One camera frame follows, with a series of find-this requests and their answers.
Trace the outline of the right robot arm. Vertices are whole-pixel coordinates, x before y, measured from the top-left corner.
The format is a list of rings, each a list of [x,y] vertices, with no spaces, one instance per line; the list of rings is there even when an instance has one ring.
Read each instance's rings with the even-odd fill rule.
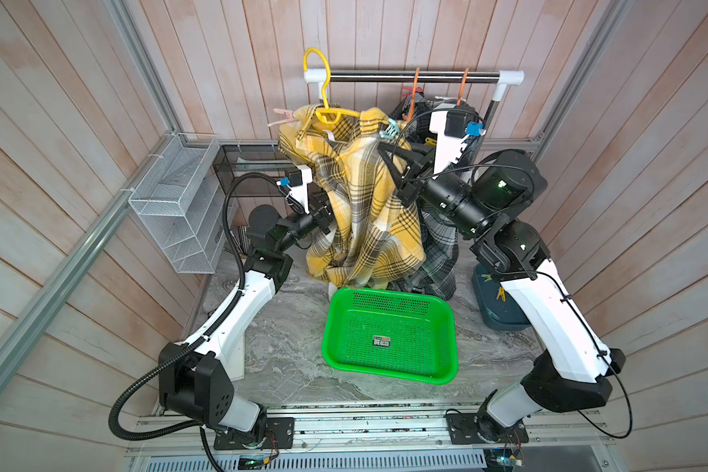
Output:
[[[479,440],[502,442],[525,417],[541,410],[583,413],[605,406],[621,381],[625,354],[609,348],[590,328],[541,236],[518,218],[547,187],[527,153],[492,153],[479,163],[484,173],[468,183],[459,167],[434,170],[433,147],[407,151],[380,143],[378,152],[397,198],[406,205],[429,205],[472,240],[471,252],[511,295],[545,346],[530,373],[481,404],[473,417]]]

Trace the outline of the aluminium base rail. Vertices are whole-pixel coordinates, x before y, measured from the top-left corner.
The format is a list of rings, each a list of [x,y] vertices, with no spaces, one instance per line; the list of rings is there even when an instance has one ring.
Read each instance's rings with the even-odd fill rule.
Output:
[[[128,446],[127,471],[625,471],[599,411],[525,418],[499,442],[474,433],[470,402],[385,400],[269,409],[264,450],[225,450],[185,430]]]

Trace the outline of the orange hanger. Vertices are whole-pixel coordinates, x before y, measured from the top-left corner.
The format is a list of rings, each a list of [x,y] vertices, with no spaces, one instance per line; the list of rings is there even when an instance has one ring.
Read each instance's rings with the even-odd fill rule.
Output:
[[[463,93],[464,93],[464,89],[465,89],[465,85],[466,85],[466,81],[467,81],[469,72],[470,72],[469,68],[465,68],[464,73],[461,78],[461,81],[460,81],[459,90],[457,93],[457,98],[455,101],[455,104],[457,106],[459,106],[462,103]]]
[[[413,78],[413,83],[412,83],[412,88],[411,88],[411,94],[410,94],[410,100],[409,100],[409,110],[408,113],[405,115],[405,120],[407,122],[411,121],[414,117],[415,113],[415,108],[416,108],[416,92],[418,89],[418,83],[419,83],[419,75],[420,75],[420,68],[417,67],[415,69],[415,74]]]

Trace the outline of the grey plaid shirt right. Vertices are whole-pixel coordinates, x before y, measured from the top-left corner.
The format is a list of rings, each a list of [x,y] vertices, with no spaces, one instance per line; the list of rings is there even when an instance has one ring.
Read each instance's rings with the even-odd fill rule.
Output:
[[[427,204],[418,202],[425,261],[408,277],[393,281],[389,290],[425,294],[450,300],[456,291],[454,267],[458,260],[457,230]]]

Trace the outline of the orange hanger left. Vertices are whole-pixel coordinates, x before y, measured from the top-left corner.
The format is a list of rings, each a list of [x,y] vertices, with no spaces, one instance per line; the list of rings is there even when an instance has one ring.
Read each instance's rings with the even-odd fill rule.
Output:
[[[412,83],[412,88],[411,88],[411,94],[410,94],[410,100],[409,100],[409,110],[408,113],[405,115],[405,120],[407,122],[411,121],[414,117],[415,113],[415,108],[416,108],[416,92],[418,89],[418,83],[419,83],[419,75],[420,75],[420,68],[417,67],[415,69],[415,74],[413,78],[413,83]]]

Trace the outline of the grey plaid shirt left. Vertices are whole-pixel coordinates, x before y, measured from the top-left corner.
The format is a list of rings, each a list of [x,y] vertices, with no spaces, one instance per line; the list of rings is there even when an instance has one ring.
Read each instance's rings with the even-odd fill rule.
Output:
[[[417,96],[414,117],[411,121],[407,122],[405,115],[409,110],[409,100],[409,98],[405,98],[389,116],[389,118],[393,118],[393,120],[399,123],[401,133],[397,140],[383,140],[386,144],[397,145],[403,149],[411,149],[413,144],[426,145],[426,138],[437,140],[437,135],[430,131],[430,121],[434,104],[429,100],[424,100],[422,96]]]

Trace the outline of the black mesh wall basket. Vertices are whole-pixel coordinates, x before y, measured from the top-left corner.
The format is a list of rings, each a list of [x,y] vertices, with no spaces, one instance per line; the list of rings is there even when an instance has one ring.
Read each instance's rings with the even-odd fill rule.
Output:
[[[228,190],[236,178],[246,173],[262,173],[277,180],[283,177],[287,170],[293,168],[294,165],[280,153],[277,144],[270,141],[220,143],[212,166],[224,190]],[[269,182],[262,179],[249,179],[238,186],[234,196],[236,198],[276,198],[280,193]]]

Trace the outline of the mint green clothespin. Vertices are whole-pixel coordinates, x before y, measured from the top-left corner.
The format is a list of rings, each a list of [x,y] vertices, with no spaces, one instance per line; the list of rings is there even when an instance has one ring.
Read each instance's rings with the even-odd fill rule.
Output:
[[[393,120],[393,118],[389,118],[389,120],[387,120],[387,127],[379,131],[380,137],[387,141],[397,140],[400,133],[401,128],[399,127],[399,123],[396,120]]]

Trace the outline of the dark teal tray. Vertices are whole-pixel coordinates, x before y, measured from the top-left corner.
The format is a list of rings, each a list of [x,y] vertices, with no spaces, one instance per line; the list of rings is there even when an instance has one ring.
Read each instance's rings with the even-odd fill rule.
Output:
[[[501,293],[501,285],[492,279],[483,265],[472,273],[472,287],[485,325],[499,332],[518,332],[531,327],[531,322],[511,295]]]

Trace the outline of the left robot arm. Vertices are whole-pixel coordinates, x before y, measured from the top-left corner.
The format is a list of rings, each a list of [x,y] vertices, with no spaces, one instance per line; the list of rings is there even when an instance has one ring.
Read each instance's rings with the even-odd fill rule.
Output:
[[[317,229],[330,230],[334,215],[330,205],[310,202],[307,187],[313,181],[313,172],[307,165],[275,180],[261,172],[248,172],[235,178],[228,192],[235,193],[240,184],[252,179],[273,182],[293,215],[281,218],[273,206],[252,210],[247,256],[239,255],[238,244],[231,245],[239,269],[236,285],[196,332],[184,341],[167,344],[157,367],[137,379],[113,403],[108,428],[116,438],[148,441],[193,427],[203,433],[214,431],[241,448],[261,448],[275,438],[267,424],[265,407],[235,392],[228,361],[251,322],[287,280],[293,264],[288,250]],[[123,406],[152,380],[159,383],[160,406],[185,419],[157,430],[129,431],[119,419]]]

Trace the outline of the pink clothespin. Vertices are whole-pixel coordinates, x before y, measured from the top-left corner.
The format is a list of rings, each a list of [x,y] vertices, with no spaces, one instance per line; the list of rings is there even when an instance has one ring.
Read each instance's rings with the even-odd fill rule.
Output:
[[[299,122],[299,119],[296,117],[295,112],[293,110],[284,109],[284,108],[273,108],[273,113],[281,116],[281,119],[279,119],[277,121],[269,122],[267,124],[267,127],[269,127],[269,128],[273,128],[275,126],[281,126],[284,124],[292,124],[292,123]]]

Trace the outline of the orange hanger right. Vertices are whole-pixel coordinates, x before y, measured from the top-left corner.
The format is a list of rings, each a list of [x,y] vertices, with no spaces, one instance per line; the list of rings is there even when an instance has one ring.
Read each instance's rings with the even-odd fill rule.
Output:
[[[455,104],[457,106],[459,106],[462,103],[463,93],[464,93],[464,89],[465,89],[465,85],[466,85],[466,81],[467,81],[469,72],[470,72],[469,68],[465,68],[464,73],[461,78],[461,81],[460,81],[459,90],[457,93],[457,98],[455,101]]]

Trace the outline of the yellow plastic hanger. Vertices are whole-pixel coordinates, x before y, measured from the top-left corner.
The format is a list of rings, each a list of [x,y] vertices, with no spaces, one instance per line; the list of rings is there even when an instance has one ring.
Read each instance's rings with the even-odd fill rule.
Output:
[[[323,68],[311,68],[309,66],[309,57],[311,55],[318,56],[324,65]],[[340,108],[331,107],[330,101],[328,100],[328,87],[330,86],[330,80],[332,79],[332,70],[330,70],[330,62],[326,55],[316,47],[309,47],[305,50],[303,55],[303,77],[307,84],[314,84],[318,87],[319,100],[322,102],[322,106],[315,110],[315,114],[318,120],[326,125],[336,125],[338,124],[344,116],[359,118],[360,113]]]

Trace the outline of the grey plaid shirt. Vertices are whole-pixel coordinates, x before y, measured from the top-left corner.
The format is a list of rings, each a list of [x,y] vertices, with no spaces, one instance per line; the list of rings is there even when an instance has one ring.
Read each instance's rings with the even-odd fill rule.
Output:
[[[454,267],[458,260],[457,230],[427,204],[418,202],[425,261],[408,277],[393,281],[389,290],[425,294],[450,300],[456,291]]]
[[[405,98],[389,116],[389,118],[393,118],[393,120],[399,123],[401,133],[397,140],[383,140],[386,144],[397,145],[403,149],[411,149],[413,144],[426,145],[426,138],[437,140],[437,135],[430,131],[430,121],[434,104],[429,100],[424,100],[422,96],[417,96],[414,117],[411,121],[407,122],[405,115],[409,110],[409,100],[409,98]]]

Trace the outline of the yellow plaid shirt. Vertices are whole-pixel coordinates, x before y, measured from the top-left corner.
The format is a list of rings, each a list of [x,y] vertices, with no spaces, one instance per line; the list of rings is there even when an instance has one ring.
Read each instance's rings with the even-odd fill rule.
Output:
[[[330,233],[317,231],[306,254],[311,277],[337,287],[385,288],[426,260],[416,206],[403,206],[380,153],[387,114],[370,108],[336,125],[302,106],[278,131],[280,152],[308,166],[332,205]]]

